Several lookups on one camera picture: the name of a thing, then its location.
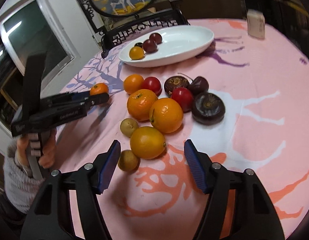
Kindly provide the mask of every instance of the window frame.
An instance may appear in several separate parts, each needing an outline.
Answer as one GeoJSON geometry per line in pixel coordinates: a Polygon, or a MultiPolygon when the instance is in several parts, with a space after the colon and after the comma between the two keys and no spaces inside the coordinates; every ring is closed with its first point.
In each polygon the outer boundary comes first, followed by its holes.
{"type": "Polygon", "coordinates": [[[53,32],[53,34],[55,35],[60,45],[62,46],[62,48],[67,54],[67,56],[58,65],[56,65],[48,73],[48,75],[45,76],[45,78],[42,80],[41,89],[43,89],[64,67],[66,67],[72,60],[74,60],[77,57],[77,53],[76,53],[75,48],[71,44],[70,39],[65,33],[61,23],[59,22],[51,6],[49,5],[48,0],[22,0],[22,4],[19,5],[17,8],[14,8],[12,12],[8,10],[6,12],[7,15],[3,14],[3,19],[0,21],[0,36],[1,36],[2,42],[4,46],[6,47],[6,50],[9,53],[11,59],[16,64],[16,67],[21,72],[21,74],[24,76],[25,66],[22,64],[17,53],[12,47],[12,44],[8,38],[7,32],[3,25],[14,14],[16,14],[18,11],[20,11],[22,8],[32,3],[33,1],[37,2],[40,8],[40,11],[43,14],[45,20],[47,21],[51,31],[53,32]]]}

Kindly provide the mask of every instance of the white container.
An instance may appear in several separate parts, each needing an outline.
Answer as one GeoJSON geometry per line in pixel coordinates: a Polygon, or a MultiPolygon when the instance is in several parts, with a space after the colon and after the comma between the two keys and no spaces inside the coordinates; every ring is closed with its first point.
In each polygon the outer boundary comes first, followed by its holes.
{"type": "Polygon", "coordinates": [[[158,67],[184,61],[204,52],[214,40],[212,30],[193,25],[179,25],[166,27],[147,33],[129,44],[120,52],[119,59],[134,67],[158,67]],[[129,51],[137,42],[144,42],[151,33],[159,33],[162,43],[158,45],[158,51],[145,54],[141,60],[132,60],[129,51]]]}
{"type": "Polygon", "coordinates": [[[248,21],[248,34],[254,38],[264,40],[265,19],[263,13],[255,10],[248,10],[247,21],[248,21]]]}

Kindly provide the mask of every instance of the cherry tomato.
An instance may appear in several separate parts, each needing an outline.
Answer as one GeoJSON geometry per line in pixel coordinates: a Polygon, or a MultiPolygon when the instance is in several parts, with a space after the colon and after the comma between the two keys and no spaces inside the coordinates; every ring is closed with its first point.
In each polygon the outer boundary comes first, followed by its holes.
{"type": "Polygon", "coordinates": [[[139,60],[144,58],[144,51],[140,47],[133,47],[129,52],[129,56],[132,60],[139,60]]]}
{"type": "Polygon", "coordinates": [[[159,79],[156,77],[147,77],[142,85],[141,89],[149,89],[154,92],[157,96],[159,96],[162,92],[162,87],[159,79]]]}
{"type": "Polygon", "coordinates": [[[149,37],[149,40],[152,40],[157,44],[161,44],[162,43],[162,36],[159,33],[152,33],[149,37]]]}
{"type": "Polygon", "coordinates": [[[142,42],[138,42],[138,43],[135,44],[135,47],[140,47],[140,48],[142,48],[142,45],[143,45],[142,42]]]}
{"type": "Polygon", "coordinates": [[[173,90],[171,98],[178,102],[183,112],[191,110],[194,98],[189,89],[183,87],[176,88],[173,90]]]}
{"type": "Polygon", "coordinates": [[[153,52],[155,52],[157,50],[158,46],[157,46],[157,44],[154,41],[146,40],[143,43],[142,48],[144,49],[144,51],[146,53],[153,53],[153,52]]]}

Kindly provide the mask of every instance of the white wall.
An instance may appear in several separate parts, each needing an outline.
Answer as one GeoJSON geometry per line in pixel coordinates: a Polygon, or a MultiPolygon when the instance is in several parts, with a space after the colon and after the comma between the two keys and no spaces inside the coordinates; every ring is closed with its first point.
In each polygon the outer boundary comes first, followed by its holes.
{"type": "MultiPolygon", "coordinates": [[[[20,0],[7,0],[0,10],[0,15],[18,1],[20,0]]],[[[43,90],[43,96],[58,93],[88,60],[100,51],[98,45],[92,38],[92,33],[77,0],[48,0],[48,3],[60,21],[72,45],[76,48],[78,55],[43,90]]],[[[10,140],[11,135],[7,129],[0,125],[0,152],[2,154],[5,153],[10,140]]]]}

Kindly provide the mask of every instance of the white bottle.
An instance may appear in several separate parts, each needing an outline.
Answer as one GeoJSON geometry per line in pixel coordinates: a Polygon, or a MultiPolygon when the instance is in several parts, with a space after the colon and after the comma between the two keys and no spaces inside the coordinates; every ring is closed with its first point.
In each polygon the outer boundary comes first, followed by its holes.
{"type": "Polygon", "coordinates": [[[262,12],[248,10],[248,34],[252,37],[264,40],[265,38],[265,19],[262,12]]]}

